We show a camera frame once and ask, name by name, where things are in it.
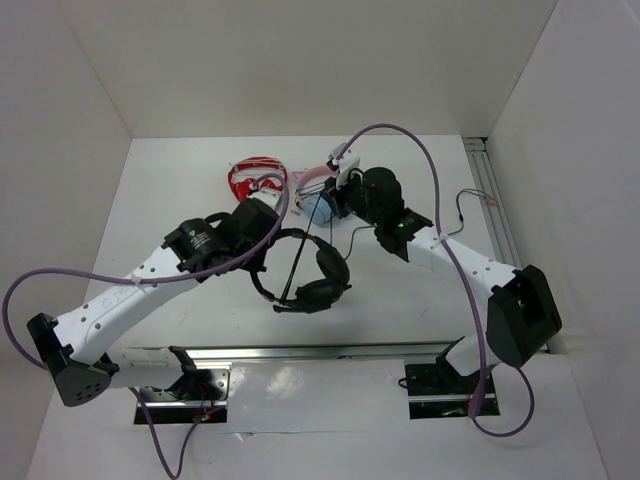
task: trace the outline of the black bracket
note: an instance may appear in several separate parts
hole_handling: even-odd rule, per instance
[[[252,248],[277,220],[278,214],[267,204],[247,198],[231,214],[218,213],[182,222],[165,237],[162,247],[171,248],[180,259],[178,270],[201,272]],[[207,278],[197,280],[202,283]]]
[[[340,190],[329,178],[323,194],[340,218],[353,213],[373,225],[380,246],[405,262],[409,261],[407,243],[422,228],[433,226],[431,220],[405,207],[400,182],[388,168],[354,175]]]
[[[487,343],[507,365],[521,367],[562,328],[544,273],[533,265],[493,287],[487,312]]]
[[[57,324],[58,322],[49,315],[40,313],[29,320],[27,328],[40,358],[53,378],[62,403],[67,407],[76,407],[104,392],[119,367],[111,363],[106,355],[94,365],[72,360],[70,355],[73,349],[68,345],[60,345],[53,331]]]
[[[197,397],[198,385],[210,383],[211,372],[209,370],[198,370],[193,359],[184,348],[169,347],[169,351],[180,360],[183,375],[167,391],[173,393],[178,399],[189,398],[194,395]]]

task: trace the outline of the white wall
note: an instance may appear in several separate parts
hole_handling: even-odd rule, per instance
[[[487,135],[556,0],[58,0],[135,137]]]
[[[637,473],[640,445],[638,14],[639,0],[560,0],[489,141],[613,480]]]
[[[92,268],[131,136],[52,2],[0,2],[0,65],[4,293],[32,268]],[[78,304],[86,286],[55,278],[24,284],[11,305],[19,338],[30,347],[27,320]],[[18,358],[4,333],[0,339],[0,464],[3,478],[19,479],[52,385]]]
[[[2,478],[22,480],[40,436],[51,398],[51,378],[26,363],[0,365]]]

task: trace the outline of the headphone ear cup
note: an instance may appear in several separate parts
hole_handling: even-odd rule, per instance
[[[308,197],[300,200],[300,208],[306,213],[307,217],[311,219],[311,221],[316,225],[324,225],[329,220],[331,220],[331,216],[333,212],[331,211],[331,207],[327,203],[324,198],[320,197],[319,193],[314,193],[313,195],[309,195]]]
[[[327,305],[337,301],[344,288],[339,283],[323,278],[314,280],[296,290],[296,298],[312,305]]]
[[[351,272],[340,252],[329,244],[318,245],[316,252],[316,262],[322,274],[329,280],[339,283],[343,287],[349,284]]]

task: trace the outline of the cable tie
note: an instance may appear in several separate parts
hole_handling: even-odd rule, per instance
[[[436,243],[433,244],[433,248],[440,246],[440,244],[448,238],[449,238],[449,235],[447,235],[444,232],[440,232],[440,235],[438,235],[438,240],[436,240]]]
[[[138,277],[135,273],[132,273],[129,278],[136,287],[139,287],[140,283],[143,280],[141,277]]]

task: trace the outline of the black cable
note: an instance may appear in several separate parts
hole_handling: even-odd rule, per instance
[[[351,170],[349,170],[349,180],[351,180],[351,176],[354,173],[359,173],[361,177],[364,177],[364,172],[362,170],[360,170],[358,167],[356,167],[356,168],[352,168]]]
[[[302,193],[298,193],[298,196],[300,197],[300,199],[303,198],[307,198],[307,197],[311,197],[312,195],[317,195],[318,193],[322,193],[322,191],[324,190],[324,187],[316,187],[313,190],[309,190],[306,192],[302,192]]]
[[[207,223],[216,223],[219,222],[220,220],[230,217],[231,214],[228,212],[218,212],[218,213],[212,213],[211,215],[209,215],[208,217],[206,217],[204,219],[205,222]]]
[[[357,227],[353,229],[353,232],[351,232],[351,243],[349,244],[349,253],[347,253],[347,256],[344,257],[345,261],[349,259],[349,257],[351,256],[351,251],[353,250],[353,240],[356,237],[356,232],[358,230],[364,230],[365,228],[373,228],[372,225],[365,225],[364,227]]]
[[[184,440],[182,442],[182,448],[180,449],[180,457],[178,462],[178,471],[176,473],[173,473],[169,468],[169,464],[167,463],[167,459],[165,458],[164,453],[162,452],[162,447],[160,446],[160,440],[158,439],[158,434],[153,424],[153,419],[151,418],[151,412],[149,411],[149,407],[145,403],[144,398],[142,397],[142,394],[140,392],[138,392],[135,388],[129,388],[129,391],[133,393],[133,395],[138,400],[138,403],[140,404],[140,408],[142,408],[142,413],[144,414],[144,418],[147,421],[147,425],[149,426],[149,432],[151,433],[151,440],[153,440],[153,446],[156,449],[158,458],[160,459],[160,463],[162,464],[162,468],[164,468],[164,471],[166,472],[167,476],[171,480],[177,480],[182,474],[182,466],[184,465],[184,454],[185,454],[185,451],[187,450],[187,443],[189,443],[189,438],[191,438],[191,435],[193,435],[193,432],[195,431],[196,427],[200,425],[200,423],[202,423],[202,418],[206,417],[207,415],[211,415],[213,412],[220,410],[223,407],[212,408],[211,410],[206,411],[202,416],[196,416],[193,419],[193,425],[191,425],[191,427],[187,431],[187,435],[184,437]]]
[[[200,393],[202,393],[202,396],[200,398],[200,408],[198,408],[198,411],[196,412],[196,417],[200,415],[200,412],[204,412],[204,401],[207,398],[207,394],[204,393],[204,390],[200,385],[198,385],[198,390],[200,390]]]
[[[464,230],[464,217],[462,216],[462,207],[460,206],[460,196],[463,193],[467,193],[469,195],[473,195],[478,198],[484,198],[485,200],[493,200],[491,196],[487,195],[482,190],[478,190],[475,188],[463,188],[462,190],[460,190],[456,195],[456,208],[458,209],[458,219],[460,220],[460,228],[458,228],[457,230],[454,230],[453,232],[447,233],[448,236],[455,235],[456,233],[460,233],[462,230]]]
[[[313,206],[313,212],[311,213],[311,217],[309,217],[309,224],[307,225],[307,231],[305,232],[305,236],[302,237],[300,241],[300,246],[298,247],[298,251],[296,253],[296,257],[293,260],[293,265],[291,265],[291,272],[289,273],[289,279],[287,280],[287,284],[284,286],[284,290],[282,291],[282,295],[280,296],[280,305],[284,305],[284,301],[289,295],[289,290],[291,289],[291,283],[293,282],[293,276],[296,274],[296,269],[298,268],[298,262],[300,262],[300,256],[302,255],[302,249],[304,248],[304,243],[307,241],[307,236],[309,235],[309,230],[311,230],[311,223],[313,221],[313,217],[316,214],[316,208],[318,208],[318,203],[320,203],[320,195],[318,195],[318,200],[316,200],[316,204]]]

